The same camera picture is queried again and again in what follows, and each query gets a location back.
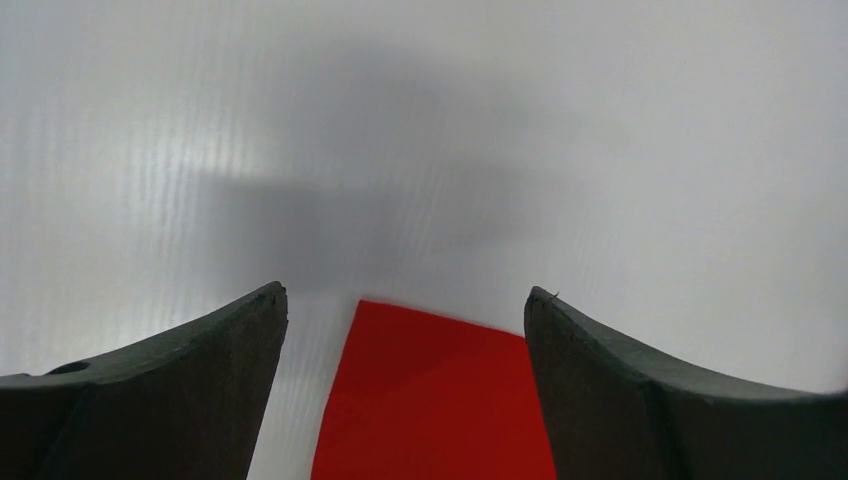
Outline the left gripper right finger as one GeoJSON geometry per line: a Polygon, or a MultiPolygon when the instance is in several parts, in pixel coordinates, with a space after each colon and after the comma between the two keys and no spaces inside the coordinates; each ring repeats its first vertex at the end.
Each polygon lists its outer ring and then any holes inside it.
{"type": "Polygon", "coordinates": [[[843,479],[847,396],[668,355],[534,287],[525,340],[560,479],[843,479]]]}

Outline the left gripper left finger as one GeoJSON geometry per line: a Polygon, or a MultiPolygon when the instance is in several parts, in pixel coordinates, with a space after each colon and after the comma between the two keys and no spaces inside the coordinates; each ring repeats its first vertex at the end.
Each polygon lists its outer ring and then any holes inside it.
{"type": "Polygon", "coordinates": [[[244,479],[287,329],[269,283],[198,319],[1,380],[5,479],[244,479]]]}

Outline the red t shirt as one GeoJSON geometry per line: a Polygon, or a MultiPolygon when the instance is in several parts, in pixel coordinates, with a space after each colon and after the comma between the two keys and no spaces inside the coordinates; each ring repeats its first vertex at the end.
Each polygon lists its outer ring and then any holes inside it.
{"type": "Polygon", "coordinates": [[[322,480],[551,479],[525,341],[361,301],[322,419],[322,480]]]}

